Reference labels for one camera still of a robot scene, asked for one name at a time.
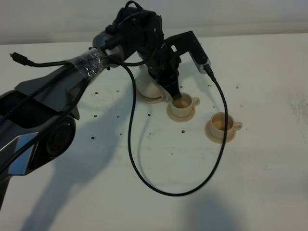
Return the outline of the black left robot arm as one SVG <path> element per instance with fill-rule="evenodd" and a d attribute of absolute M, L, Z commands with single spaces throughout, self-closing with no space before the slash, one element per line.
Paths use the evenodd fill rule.
<path fill-rule="evenodd" d="M 0 97 L 0 195 L 12 176 L 26 175 L 63 154 L 79 120 L 77 103 L 105 69 L 132 67 L 137 53 L 149 75 L 172 99 L 181 97 L 179 59 L 164 38 L 162 18 L 130 1 L 89 50 L 70 60 L 41 63 L 52 73 L 24 81 Z"/>

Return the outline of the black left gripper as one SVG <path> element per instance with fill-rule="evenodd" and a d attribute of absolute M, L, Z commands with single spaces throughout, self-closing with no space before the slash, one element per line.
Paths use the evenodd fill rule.
<path fill-rule="evenodd" d="M 172 51 L 166 45 L 162 30 L 162 18 L 159 15 L 146 17 L 144 28 L 153 31 L 158 40 L 151 34 L 144 35 L 144 41 L 140 49 L 137 50 L 141 59 L 146 61 L 150 75 L 158 84 L 171 96 L 173 100 L 181 98 L 179 88 L 179 72 L 170 65 L 170 55 Z"/>

